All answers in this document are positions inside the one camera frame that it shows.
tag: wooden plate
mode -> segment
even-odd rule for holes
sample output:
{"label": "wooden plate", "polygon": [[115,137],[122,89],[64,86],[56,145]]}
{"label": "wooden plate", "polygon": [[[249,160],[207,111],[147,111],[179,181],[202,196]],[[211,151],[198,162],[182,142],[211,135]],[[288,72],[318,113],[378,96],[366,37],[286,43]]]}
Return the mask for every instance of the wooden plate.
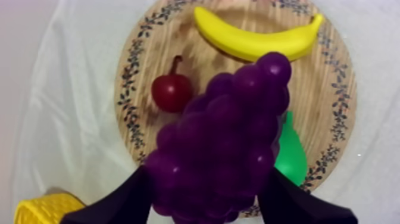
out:
{"label": "wooden plate", "polygon": [[[159,129],[178,119],[159,111],[151,97],[152,81],[168,72],[175,55],[185,59],[179,72],[190,77],[199,93],[215,74],[243,66],[199,35],[193,19],[197,5],[216,12],[232,25],[261,33],[308,24],[318,12],[313,4],[302,0],[158,1],[128,37],[115,80],[119,129],[138,164],[155,149]],[[320,29],[312,53],[292,66],[290,110],[310,168],[301,187],[311,192],[335,168],[352,132],[355,76],[346,46],[329,21]],[[242,216],[259,214],[255,205]]]}

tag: yellow woven object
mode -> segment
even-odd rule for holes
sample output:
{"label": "yellow woven object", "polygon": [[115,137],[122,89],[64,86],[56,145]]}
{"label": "yellow woven object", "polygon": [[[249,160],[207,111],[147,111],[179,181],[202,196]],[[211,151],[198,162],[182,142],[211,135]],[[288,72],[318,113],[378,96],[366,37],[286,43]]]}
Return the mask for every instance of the yellow woven object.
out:
{"label": "yellow woven object", "polygon": [[59,224],[65,214],[84,205],[70,194],[53,194],[21,201],[15,211],[14,224]]}

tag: red cherry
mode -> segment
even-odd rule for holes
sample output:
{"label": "red cherry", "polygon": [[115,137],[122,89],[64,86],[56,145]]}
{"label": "red cherry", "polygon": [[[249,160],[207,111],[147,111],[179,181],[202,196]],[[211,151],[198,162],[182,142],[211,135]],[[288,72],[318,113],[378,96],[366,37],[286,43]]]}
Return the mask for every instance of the red cherry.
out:
{"label": "red cherry", "polygon": [[151,87],[156,105],[169,113],[182,112],[193,97],[190,80],[186,76],[176,73],[178,64],[182,61],[182,56],[176,56],[169,74],[156,78]]}

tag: yellow banana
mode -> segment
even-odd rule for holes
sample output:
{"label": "yellow banana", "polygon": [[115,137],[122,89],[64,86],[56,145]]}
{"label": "yellow banana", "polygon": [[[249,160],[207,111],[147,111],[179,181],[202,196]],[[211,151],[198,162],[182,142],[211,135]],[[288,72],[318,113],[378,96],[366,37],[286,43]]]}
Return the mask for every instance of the yellow banana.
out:
{"label": "yellow banana", "polygon": [[324,17],[317,14],[309,25],[271,34],[241,30],[202,7],[195,8],[195,19],[203,36],[228,54],[246,61],[256,61],[274,51],[293,61],[313,48]]}

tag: purple grapes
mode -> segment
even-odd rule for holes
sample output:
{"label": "purple grapes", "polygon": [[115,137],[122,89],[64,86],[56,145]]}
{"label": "purple grapes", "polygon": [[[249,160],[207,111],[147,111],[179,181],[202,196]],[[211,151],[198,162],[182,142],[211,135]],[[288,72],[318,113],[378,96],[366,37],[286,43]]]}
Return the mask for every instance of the purple grapes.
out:
{"label": "purple grapes", "polygon": [[174,147],[177,144],[177,123],[165,125],[157,135],[158,148]]}
{"label": "purple grapes", "polygon": [[230,73],[220,73],[214,76],[208,83],[206,95],[215,98],[232,93],[233,75]]}
{"label": "purple grapes", "polygon": [[273,52],[220,73],[159,131],[144,164],[158,214],[176,224],[222,224],[254,205],[279,153],[291,72]]}
{"label": "purple grapes", "polygon": [[233,87],[237,95],[245,101],[258,98],[265,87],[261,69],[255,65],[243,66],[233,77]]}
{"label": "purple grapes", "polygon": [[231,95],[222,95],[208,104],[207,115],[213,123],[228,127],[241,121],[243,111]]}
{"label": "purple grapes", "polygon": [[195,97],[187,104],[185,110],[183,111],[183,115],[185,116],[188,114],[205,111],[208,103],[210,102],[210,99],[211,98],[206,96],[205,94]]}
{"label": "purple grapes", "polygon": [[257,65],[261,68],[270,86],[285,87],[292,77],[290,61],[278,52],[271,52],[262,56],[257,61]]}

